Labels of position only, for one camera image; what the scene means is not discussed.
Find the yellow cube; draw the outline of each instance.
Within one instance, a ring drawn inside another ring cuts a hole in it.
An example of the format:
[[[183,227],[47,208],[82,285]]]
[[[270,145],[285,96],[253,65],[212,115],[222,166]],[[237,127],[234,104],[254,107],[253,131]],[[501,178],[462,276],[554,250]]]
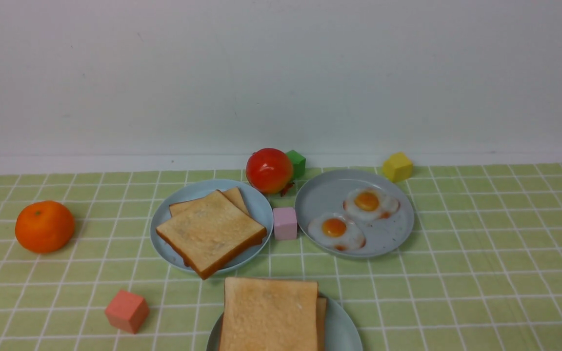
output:
[[[383,174],[394,183],[411,177],[413,162],[404,153],[396,153],[383,163]]]

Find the green cube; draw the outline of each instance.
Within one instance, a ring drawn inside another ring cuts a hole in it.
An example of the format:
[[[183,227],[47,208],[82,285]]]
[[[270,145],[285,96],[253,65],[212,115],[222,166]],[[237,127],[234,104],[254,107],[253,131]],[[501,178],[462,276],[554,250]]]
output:
[[[305,158],[303,157],[303,155],[297,153],[294,150],[290,150],[287,153],[285,153],[287,155],[287,157],[290,158],[290,161],[292,162],[292,166],[294,166],[294,179],[298,179],[300,177],[303,176],[303,174],[305,174]]]

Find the orange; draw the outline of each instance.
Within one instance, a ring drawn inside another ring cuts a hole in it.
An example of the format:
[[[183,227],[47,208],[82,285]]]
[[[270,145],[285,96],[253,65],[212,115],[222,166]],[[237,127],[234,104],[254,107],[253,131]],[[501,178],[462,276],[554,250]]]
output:
[[[66,245],[75,232],[75,218],[55,201],[31,204],[16,218],[14,233],[24,248],[37,254],[52,253]]]

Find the toy block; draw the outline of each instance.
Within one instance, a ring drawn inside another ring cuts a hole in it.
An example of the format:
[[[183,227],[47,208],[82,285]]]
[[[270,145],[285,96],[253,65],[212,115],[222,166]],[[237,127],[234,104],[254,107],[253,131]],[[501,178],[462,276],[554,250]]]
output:
[[[290,240],[297,238],[298,229],[296,211],[292,207],[279,207],[272,210],[275,218],[275,239]]]
[[[306,160],[303,157],[303,155],[297,153],[294,150],[290,150],[285,154],[287,155],[287,157],[290,158],[290,161],[292,162],[292,166],[294,166],[294,176],[292,178],[298,179],[302,177],[303,174],[305,174],[305,163],[306,163]]]
[[[394,183],[411,177],[413,162],[404,153],[396,153],[383,163],[383,174]]]
[[[105,315],[112,327],[135,334],[149,315],[149,306],[142,296],[121,290],[107,305]]]

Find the egg yolk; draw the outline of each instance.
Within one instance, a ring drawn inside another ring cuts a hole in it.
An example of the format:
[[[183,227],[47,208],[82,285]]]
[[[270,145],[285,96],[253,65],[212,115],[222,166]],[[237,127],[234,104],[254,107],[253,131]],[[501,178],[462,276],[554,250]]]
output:
[[[355,198],[355,205],[364,211],[374,211],[379,208],[379,198],[373,193],[364,191]]]
[[[328,237],[341,237],[346,233],[346,223],[338,218],[329,218],[322,223],[322,233]]]

